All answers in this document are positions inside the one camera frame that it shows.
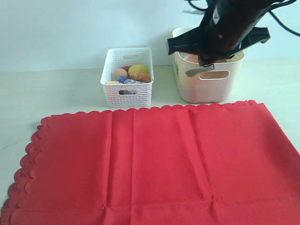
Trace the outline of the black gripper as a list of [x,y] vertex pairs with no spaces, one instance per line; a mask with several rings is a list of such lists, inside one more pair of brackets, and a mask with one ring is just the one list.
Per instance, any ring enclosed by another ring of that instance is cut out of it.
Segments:
[[269,13],[282,28],[296,35],[273,13],[293,4],[293,0],[209,0],[199,28],[167,39],[167,52],[198,55],[199,65],[231,58],[255,44],[270,39],[268,28],[256,25]]

